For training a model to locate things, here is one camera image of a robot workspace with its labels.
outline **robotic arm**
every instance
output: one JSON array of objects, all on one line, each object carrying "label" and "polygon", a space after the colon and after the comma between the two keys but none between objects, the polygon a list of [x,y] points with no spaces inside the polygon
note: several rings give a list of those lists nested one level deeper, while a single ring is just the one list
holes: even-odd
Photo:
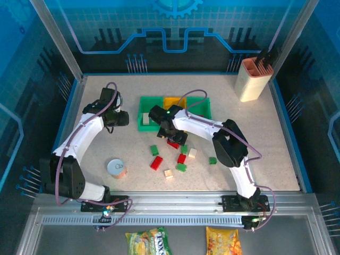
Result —
[{"label": "robotic arm", "polygon": [[256,188],[253,178],[245,168],[244,162],[247,160],[247,147],[228,132],[217,126],[228,128],[241,139],[246,141],[241,130],[232,120],[226,122],[212,121],[189,113],[177,105],[173,105],[169,110],[159,106],[154,106],[149,117],[160,125],[158,137],[168,138],[171,142],[184,145],[188,134],[185,131],[196,134],[213,143],[217,159],[225,166],[229,167],[237,186],[237,196],[240,205],[244,210],[250,211],[257,206],[260,197],[260,189]]},{"label": "robotic arm", "polygon": [[110,103],[114,92],[113,89],[103,88],[100,99],[84,108],[80,122],[66,141],[53,151],[50,158],[40,160],[41,187],[44,193],[55,194],[57,165],[66,148],[59,175],[59,194],[71,199],[110,202],[109,188],[87,182],[80,163],[92,140],[103,128],[112,133],[115,126],[126,126],[129,123],[128,113],[120,110],[123,101],[118,91],[111,105],[103,113],[93,117]]}]

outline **white plastic casing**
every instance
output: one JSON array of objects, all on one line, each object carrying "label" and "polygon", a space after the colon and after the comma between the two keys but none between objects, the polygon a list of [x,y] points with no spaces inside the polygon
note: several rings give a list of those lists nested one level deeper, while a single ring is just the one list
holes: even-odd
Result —
[{"label": "white plastic casing", "polygon": [[[245,157],[242,162],[240,167],[230,167],[230,171],[232,172],[232,175],[234,177],[236,187],[237,187],[237,192],[241,196],[245,198],[250,198],[252,195],[254,195],[256,191],[256,187],[249,181],[249,178],[247,176],[247,170],[245,169],[244,162],[248,158]],[[250,171],[249,164],[247,165],[248,171],[249,171],[249,176],[252,182],[254,183],[253,176]]]},{"label": "white plastic casing", "polygon": [[105,188],[103,186],[85,182],[85,188],[80,199],[101,201],[103,199],[104,192]]},{"label": "white plastic casing", "polygon": [[[83,114],[80,118],[80,122],[69,135],[69,137],[63,142],[63,144],[57,148],[53,153],[57,156],[60,156],[67,144],[67,141],[70,139],[73,132],[80,126],[82,123],[88,118],[92,117],[93,113]],[[73,156],[73,158],[77,159],[78,164],[80,165],[81,159],[84,156],[85,151],[90,146],[92,140],[95,136],[103,129],[104,123],[102,117],[95,117],[92,121],[87,123],[74,137],[72,140],[69,150],[66,152],[65,157]]]},{"label": "white plastic casing", "polygon": [[[72,131],[72,133],[83,124],[85,120],[92,117],[94,114],[86,113],[83,114],[80,118],[80,122]],[[68,151],[65,154],[65,157],[73,156],[80,165],[81,159],[84,156],[85,151],[90,146],[92,140],[95,136],[103,129],[104,123],[102,117],[95,117],[92,121],[87,123],[73,138]],[[57,156],[60,156],[67,144],[67,141],[70,139],[72,133],[69,137],[63,142],[63,144],[57,148],[53,153]],[[95,185],[89,182],[85,182],[84,191],[80,197],[80,199],[84,200],[93,200],[93,201],[101,201],[103,199],[105,192],[105,188],[101,185]]]},{"label": "white plastic casing", "polygon": [[[210,123],[214,123],[215,125],[222,125],[221,121],[212,121],[207,118],[203,118],[201,116],[189,113],[189,116],[194,116],[200,120],[209,121]],[[173,124],[176,129],[188,131],[190,133],[196,134],[210,142],[213,140],[213,136],[215,132],[218,132],[220,128],[214,127],[202,122],[195,121],[191,118],[188,118],[185,114],[185,110],[180,110],[175,115],[175,119],[173,120]]]}]

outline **snack bag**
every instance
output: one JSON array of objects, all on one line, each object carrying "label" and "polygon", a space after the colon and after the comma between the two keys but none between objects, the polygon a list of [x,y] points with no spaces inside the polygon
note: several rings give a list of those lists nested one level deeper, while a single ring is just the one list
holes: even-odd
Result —
[{"label": "snack bag", "polygon": [[238,230],[207,227],[207,255],[242,255]]},{"label": "snack bag", "polygon": [[172,255],[164,227],[125,235],[129,245],[128,255]]}]

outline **small cube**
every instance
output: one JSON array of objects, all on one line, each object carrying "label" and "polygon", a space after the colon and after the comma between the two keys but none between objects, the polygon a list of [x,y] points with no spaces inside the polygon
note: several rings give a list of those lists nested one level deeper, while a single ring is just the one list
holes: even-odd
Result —
[{"label": "small cube", "polygon": [[165,170],[164,174],[165,174],[165,179],[170,179],[170,178],[174,177],[172,175],[172,171],[170,169],[169,170]]},{"label": "small cube", "polygon": [[143,125],[150,125],[149,113],[143,113]]},{"label": "small cube", "polygon": [[188,153],[188,145],[182,145],[181,146],[181,153],[187,154]]},{"label": "small cube", "polygon": [[217,159],[215,157],[210,157],[209,158],[209,165],[216,165]]},{"label": "small cube", "polygon": [[150,146],[151,154],[155,157],[159,154],[157,145]]},{"label": "small cube", "polygon": [[178,149],[180,145],[176,142],[170,142],[169,140],[166,141],[168,145],[174,147],[175,149]]},{"label": "small cube", "polygon": [[186,165],[179,163],[179,164],[177,164],[176,169],[178,171],[185,172],[186,171]]},{"label": "small cube", "polygon": [[184,164],[185,158],[186,158],[186,155],[180,154],[180,156],[177,159],[177,163]]},{"label": "small cube", "polygon": [[197,150],[191,148],[191,149],[190,149],[190,152],[189,152],[189,157],[195,158],[195,157],[196,157],[196,153],[197,153]]}]

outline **yellow block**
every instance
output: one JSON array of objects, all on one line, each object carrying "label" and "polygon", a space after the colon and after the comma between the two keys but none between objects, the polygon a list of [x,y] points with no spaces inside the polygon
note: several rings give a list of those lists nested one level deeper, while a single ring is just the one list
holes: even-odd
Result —
[{"label": "yellow block", "polygon": [[[172,105],[177,105],[180,99],[180,97],[165,97],[163,100],[163,108],[168,110]],[[186,98],[181,101],[180,106],[186,108]]]}]

